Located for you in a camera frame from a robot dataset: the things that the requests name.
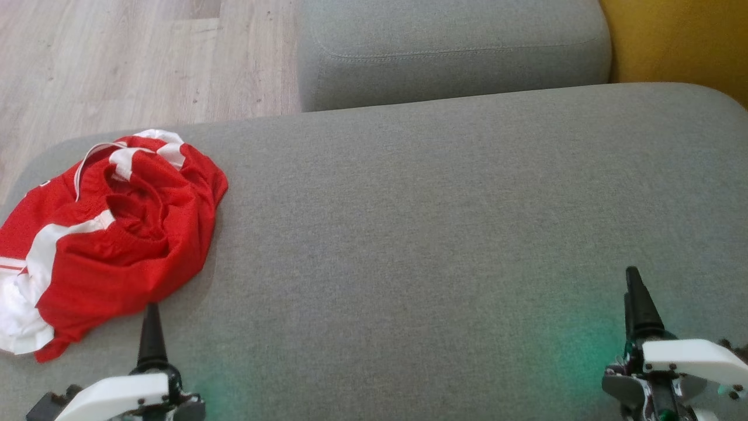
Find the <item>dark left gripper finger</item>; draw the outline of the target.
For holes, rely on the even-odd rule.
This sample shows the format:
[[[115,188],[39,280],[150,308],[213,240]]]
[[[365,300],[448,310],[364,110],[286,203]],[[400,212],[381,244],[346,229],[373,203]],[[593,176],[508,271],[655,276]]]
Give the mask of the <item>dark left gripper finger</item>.
[[[157,303],[148,303],[141,327],[138,348],[138,370],[165,366],[168,363],[165,339]]]

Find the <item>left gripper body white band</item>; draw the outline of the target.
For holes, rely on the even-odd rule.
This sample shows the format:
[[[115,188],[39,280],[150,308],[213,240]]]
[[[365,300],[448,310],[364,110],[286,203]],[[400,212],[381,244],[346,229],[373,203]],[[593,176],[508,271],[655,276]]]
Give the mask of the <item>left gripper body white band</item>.
[[[48,392],[27,420],[205,420],[206,402],[182,389],[182,378],[166,361],[147,361],[124,376],[72,384],[63,394]]]

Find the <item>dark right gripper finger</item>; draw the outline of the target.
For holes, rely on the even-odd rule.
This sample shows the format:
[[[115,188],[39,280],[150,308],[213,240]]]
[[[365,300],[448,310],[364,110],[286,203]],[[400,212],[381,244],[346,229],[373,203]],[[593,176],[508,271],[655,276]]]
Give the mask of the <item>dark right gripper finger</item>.
[[[625,270],[627,292],[624,295],[626,339],[644,341],[666,337],[665,326],[644,285],[637,267]]]

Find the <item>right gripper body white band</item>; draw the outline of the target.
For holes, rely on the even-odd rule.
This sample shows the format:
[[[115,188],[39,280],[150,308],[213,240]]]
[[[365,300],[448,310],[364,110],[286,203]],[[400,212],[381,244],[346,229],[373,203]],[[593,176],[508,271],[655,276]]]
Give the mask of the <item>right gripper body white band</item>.
[[[746,400],[746,347],[729,341],[676,339],[666,331],[629,333],[624,351],[605,368],[603,391],[624,420],[717,420],[690,400],[716,384],[720,395]]]

